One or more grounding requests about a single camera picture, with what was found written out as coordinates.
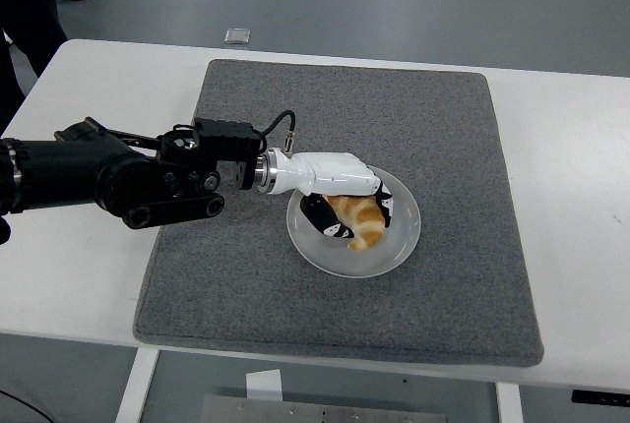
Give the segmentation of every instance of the white plate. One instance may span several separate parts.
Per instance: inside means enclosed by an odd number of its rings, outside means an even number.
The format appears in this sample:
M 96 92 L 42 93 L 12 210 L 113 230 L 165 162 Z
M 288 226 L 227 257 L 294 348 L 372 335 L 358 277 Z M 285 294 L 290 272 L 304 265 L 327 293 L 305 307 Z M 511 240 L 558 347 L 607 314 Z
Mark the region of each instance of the white plate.
M 394 198 L 394 212 L 383 238 L 371 249 L 351 251 L 349 239 L 325 236 L 310 223 L 299 203 L 303 195 L 293 192 L 286 209 L 288 235 L 297 251 L 316 268 L 347 278 L 368 278 L 389 272 L 409 257 L 420 237 L 420 211 L 405 185 L 384 170 L 371 167 Z

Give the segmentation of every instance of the robot finger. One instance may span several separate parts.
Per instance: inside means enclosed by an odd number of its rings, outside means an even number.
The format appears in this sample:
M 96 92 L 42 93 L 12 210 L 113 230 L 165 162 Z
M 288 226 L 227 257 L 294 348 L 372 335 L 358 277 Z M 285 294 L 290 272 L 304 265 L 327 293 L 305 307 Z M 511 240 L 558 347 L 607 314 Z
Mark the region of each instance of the robot finger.
M 353 238 L 354 233 L 339 221 L 333 208 L 319 194 L 303 197 L 299 207 L 320 233 L 335 238 Z

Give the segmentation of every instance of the white robotic hand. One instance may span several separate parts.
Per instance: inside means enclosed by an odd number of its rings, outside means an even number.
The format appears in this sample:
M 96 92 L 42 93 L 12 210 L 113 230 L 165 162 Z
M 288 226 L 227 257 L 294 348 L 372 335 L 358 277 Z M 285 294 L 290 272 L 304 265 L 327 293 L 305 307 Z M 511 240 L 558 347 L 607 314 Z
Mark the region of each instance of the white robotic hand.
M 321 233 L 351 238 L 352 230 L 342 224 L 323 195 L 374 196 L 388 227 L 394 209 L 391 192 L 381 179 L 355 155 L 348 152 L 301 152 L 287 157 L 279 149 L 263 157 L 263 178 L 259 190 L 280 194 L 297 189 L 304 198 L 300 209 Z
M 367 165 L 349 152 L 300 152 L 287 157 L 278 148 L 263 156 L 263 178 L 259 190 L 281 194 L 297 189 L 311 194 L 374 195 L 381 180 Z

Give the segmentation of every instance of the black device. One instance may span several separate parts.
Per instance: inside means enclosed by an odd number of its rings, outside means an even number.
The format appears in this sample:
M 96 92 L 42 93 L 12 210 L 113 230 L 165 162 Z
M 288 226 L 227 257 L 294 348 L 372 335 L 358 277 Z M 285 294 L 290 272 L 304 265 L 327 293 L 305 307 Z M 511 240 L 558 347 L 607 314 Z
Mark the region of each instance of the black device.
M 56 132 L 57 141 L 1 140 L 0 244 L 11 231 L 1 216 L 31 209 L 96 202 L 133 229 L 216 216 L 224 205 L 215 192 L 218 162 L 233 161 L 237 188 L 250 189 L 274 127 L 261 133 L 249 123 L 195 118 L 147 138 L 88 117 Z

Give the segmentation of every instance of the cable connector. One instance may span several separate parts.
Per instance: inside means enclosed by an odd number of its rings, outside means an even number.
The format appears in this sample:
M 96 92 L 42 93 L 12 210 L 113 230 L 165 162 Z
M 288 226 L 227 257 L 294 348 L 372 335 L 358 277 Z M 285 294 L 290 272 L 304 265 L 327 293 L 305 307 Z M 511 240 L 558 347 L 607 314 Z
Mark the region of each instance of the cable connector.
M 293 141 L 294 141 L 294 137 L 295 137 L 295 132 L 288 130 L 286 132 L 286 138 L 284 139 L 284 146 L 281 149 L 281 151 L 283 152 L 283 154 L 286 157 L 291 158 L 291 156 L 293 155 Z

